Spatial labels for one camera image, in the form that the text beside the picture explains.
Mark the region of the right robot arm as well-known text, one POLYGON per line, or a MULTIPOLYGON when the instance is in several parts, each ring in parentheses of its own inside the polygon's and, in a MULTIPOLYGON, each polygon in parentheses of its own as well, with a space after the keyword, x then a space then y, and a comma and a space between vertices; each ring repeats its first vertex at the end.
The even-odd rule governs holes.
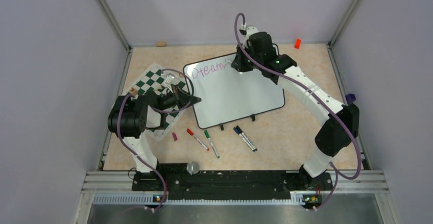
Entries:
POLYGON ((345 105, 316 85, 286 54, 278 54, 271 36, 255 27, 235 33, 238 41, 231 66, 238 72, 257 70, 275 85, 292 94, 316 118, 321 128, 315 136, 316 147, 301 166, 299 182, 305 189, 314 189, 341 149, 356 143, 359 129, 359 108, 345 105))

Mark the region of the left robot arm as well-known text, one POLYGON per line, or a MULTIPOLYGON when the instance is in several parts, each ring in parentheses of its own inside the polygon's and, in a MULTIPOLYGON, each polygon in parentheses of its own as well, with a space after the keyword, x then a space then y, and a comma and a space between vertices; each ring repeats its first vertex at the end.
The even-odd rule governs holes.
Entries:
POLYGON ((164 177, 156 171, 158 160, 149 147, 145 132, 164 129, 169 108, 182 110, 202 101, 179 85, 171 85, 171 88, 166 94, 148 91, 138 96, 130 93, 118 96, 107 121, 108 130, 134 158, 136 174, 133 180, 144 178, 144 183, 152 190, 162 187, 164 177))

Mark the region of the whiteboard with black frame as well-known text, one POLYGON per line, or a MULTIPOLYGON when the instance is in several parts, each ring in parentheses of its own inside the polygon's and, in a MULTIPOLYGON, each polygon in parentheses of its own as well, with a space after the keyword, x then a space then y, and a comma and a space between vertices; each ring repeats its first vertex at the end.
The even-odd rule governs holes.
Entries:
POLYGON ((272 111, 285 105, 282 88, 254 69, 237 72, 231 68, 235 54, 186 64, 183 72, 191 79, 189 88, 202 99, 193 106, 198 127, 207 129, 252 114, 272 111))

